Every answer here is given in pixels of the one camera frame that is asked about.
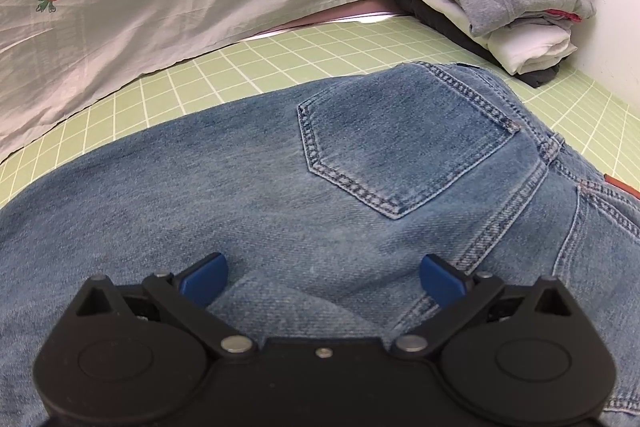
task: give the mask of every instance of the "blue denim jeans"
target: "blue denim jeans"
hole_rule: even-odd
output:
[[[51,172],[0,211],[0,425],[43,418],[38,347],[83,280],[230,266],[210,311],[269,336],[390,341],[437,310],[420,260],[556,274],[612,351],[604,420],[640,426],[640,201],[496,76],[403,64],[214,107]]]

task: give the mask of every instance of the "metal screw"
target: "metal screw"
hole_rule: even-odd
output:
[[[425,349],[428,345],[427,340],[418,335],[402,335],[402,337],[396,339],[398,349],[406,353],[416,353],[417,351]]]
[[[328,359],[334,355],[334,350],[330,347],[318,347],[316,349],[316,357],[320,357],[321,359]]]
[[[254,347],[254,342],[244,335],[231,335],[230,337],[222,339],[220,346],[230,353],[246,353]]]

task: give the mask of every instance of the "cutting mat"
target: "cutting mat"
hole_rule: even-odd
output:
[[[494,70],[549,127],[600,171],[640,188],[640,118],[588,76],[563,65],[532,89],[411,17],[340,22],[233,44],[139,78],[0,165],[0,206],[40,176],[101,145],[191,112],[328,76],[411,60]]]

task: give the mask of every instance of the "white folded shirt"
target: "white folded shirt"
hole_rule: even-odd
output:
[[[504,26],[487,35],[471,36],[465,11],[453,0],[421,0],[445,15],[473,41],[488,49],[509,74],[546,70],[576,51],[571,33],[556,25],[535,22]]]

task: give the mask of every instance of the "denim seam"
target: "denim seam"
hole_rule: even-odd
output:
[[[547,173],[546,164],[542,163],[542,161],[536,163],[536,166],[527,177],[527,180],[520,186],[520,189],[513,194],[497,214],[490,218],[482,232],[469,245],[460,259],[452,261],[451,264],[467,274],[475,270],[493,250],[498,241],[508,232],[511,225],[518,219],[518,216],[527,208],[538,188],[546,179]],[[428,308],[423,311],[425,305],[428,305]],[[398,318],[396,325],[392,329],[399,330],[401,333],[404,332],[408,323],[411,323],[418,315],[430,314],[435,305],[430,296],[421,296]]]
[[[474,69],[480,70],[482,72],[486,71],[486,70],[483,70],[482,68],[477,68],[476,66],[472,66],[472,67]],[[531,131],[531,134],[534,136],[534,138],[536,140],[536,145],[540,146],[541,144],[543,144],[545,142],[546,137],[544,136],[544,134],[541,134],[538,131],[537,126],[535,126],[532,123],[532,121],[529,120],[529,117],[526,114],[524,114],[520,110],[520,108],[518,108],[518,106],[513,103],[512,100],[509,100],[507,98],[507,96],[503,92],[500,92],[499,90],[495,89],[495,87],[492,86],[492,84],[482,74],[480,74],[478,71],[471,71],[471,73],[473,73],[480,80],[482,80],[482,82],[484,82],[484,84],[487,85],[489,87],[489,89],[491,89],[497,96],[499,96],[502,99],[502,101],[504,103],[506,103],[509,106],[509,108],[518,115],[518,117],[523,121],[523,123]]]
[[[574,174],[573,172],[571,172],[560,160],[556,160],[553,163],[554,163],[554,167],[556,167],[558,172],[560,172],[563,176],[565,176],[566,178],[569,178],[572,182],[575,182],[576,184],[580,184],[582,179],[576,174]]]
[[[629,412],[631,414],[639,414],[640,396],[612,397],[607,401],[604,410],[607,412]]]
[[[556,261],[554,263],[554,267],[551,270],[553,275],[559,275],[562,278],[562,282],[565,285],[569,285],[570,278],[569,275],[571,273],[571,264],[573,260],[572,252],[575,251],[575,245],[580,236],[580,225],[584,221],[584,209],[580,204],[580,189],[576,187],[576,202],[575,202],[575,212],[574,217],[571,221],[571,226],[569,227],[569,231],[564,238],[564,242],[560,247],[560,251],[558,252],[558,256],[556,256]]]
[[[392,219],[402,217],[399,215],[402,210],[399,203],[379,197],[365,188],[362,184],[335,169],[325,166],[321,162],[317,146],[318,142],[316,141],[316,136],[313,126],[311,125],[310,114],[308,111],[308,106],[314,102],[314,98],[310,98],[306,102],[298,105],[298,123],[300,124],[300,133],[302,134],[302,140],[304,142],[306,163],[309,170],[318,174],[330,183],[337,185],[340,188],[344,188],[348,193],[356,196],[360,201],[377,208],[385,216],[391,217]]]
[[[585,196],[588,201],[599,206],[595,200],[600,200],[594,194],[590,194],[584,190],[581,185],[577,185],[576,187],[576,207],[574,219],[572,220],[571,227],[569,227],[569,232],[560,248],[558,256],[556,257],[556,262],[554,263],[554,267],[552,270],[553,275],[558,275],[561,277],[562,282],[565,286],[569,287],[571,284],[570,274],[572,269],[572,263],[574,260],[574,252],[576,250],[576,245],[579,241],[583,239],[582,235],[582,225],[584,220],[586,219],[586,208],[584,204],[581,203],[582,196]],[[640,397],[638,396],[612,396],[607,401],[607,405],[605,406],[605,410],[609,410],[611,412],[615,412],[614,409],[625,409],[629,412],[638,413],[640,412]]]
[[[506,129],[510,134],[515,134],[520,130],[520,126],[515,123],[511,118],[505,115],[500,109],[495,107],[491,102],[485,100],[484,97],[478,93],[475,89],[467,86],[464,82],[460,82],[457,78],[447,73],[447,71],[442,68],[437,67],[434,64],[428,64],[426,62],[416,62],[416,64],[420,64],[434,76],[438,77],[442,80],[450,89],[455,90],[464,96],[470,103],[476,106],[487,118],[492,120],[494,123],[497,123],[504,129]]]
[[[606,187],[605,185],[601,185],[591,180],[582,180],[581,184],[589,190],[593,190],[594,192],[601,192],[603,194],[606,194],[610,198],[614,198],[615,200],[620,201],[621,203],[628,204],[628,206],[631,206],[636,212],[640,212],[640,207],[638,207],[633,201],[630,201],[621,194],[618,194],[615,190],[612,190],[612,188]]]
[[[453,265],[465,273],[471,273],[484,258],[494,249],[504,234],[511,228],[522,211],[527,207],[540,185],[546,179],[548,168],[542,161],[536,166],[502,208],[495,213],[482,229],[482,232],[471,242]]]
[[[640,228],[631,222],[631,220],[622,214],[622,212],[620,212],[615,206],[607,203],[607,201],[602,198],[597,197],[596,194],[586,190],[582,185],[580,185],[579,190],[590,203],[593,203],[601,212],[613,219],[620,227],[622,227],[622,229],[626,230],[636,239],[640,239]]]
[[[338,171],[332,167],[329,167],[322,163],[320,158],[320,152],[318,147],[318,141],[316,139],[316,134],[314,132],[314,126],[311,123],[311,112],[310,106],[313,103],[316,103],[320,98],[326,95],[328,92],[331,92],[332,87],[325,89],[321,92],[316,93],[305,102],[302,102],[298,105],[298,124],[300,126],[300,133],[302,135],[303,141],[303,149],[305,152],[306,164],[310,172],[324,178],[330,183],[337,185],[337,187],[342,188],[347,193],[352,194],[357,199],[370,206],[374,210],[379,211],[383,216],[389,217],[390,219],[400,219],[401,217],[409,214],[411,211],[425,204],[426,202],[432,200],[437,195],[441,194],[449,188],[455,181],[460,179],[464,174],[474,169],[476,166],[480,165],[484,160],[489,158],[489,156],[493,155],[497,152],[501,147],[503,147],[514,134],[519,131],[520,126],[511,121],[506,115],[501,113],[498,108],[495,108],[489,102],[484,100],[480,94],[476,93],[473,89],[469,88],[462,82],[456,80],[450,74],[436,70],[432,71],[434,76],[444,81],[451,89],[454,89],[458,93],[460,93],[466,100],[469,101],[472,105],[478,108],[482,114],[485,115],[489,120],[494,123],[500,125],[500,127],[507,131],[508,136],[504,139],[498,141],[498,145],[494,146],[494,143],[489,144],[489,146],[485,147],[484,150],[480,150],[478,153],[478,159],[468,164],[468,162],[462,162],[456,168],[454,168],[449,174],[444,176],[434,183],[437,187],[442,185],[442,187],[438,188],[436,191],[422,191],[418,193],[413,198],[408,201],[399,201],[397,198],[383,198],[382,196],[377,195],[375,192],[372,192],[367,187],[364,187],[360,182],[352,179],[347,174]]]

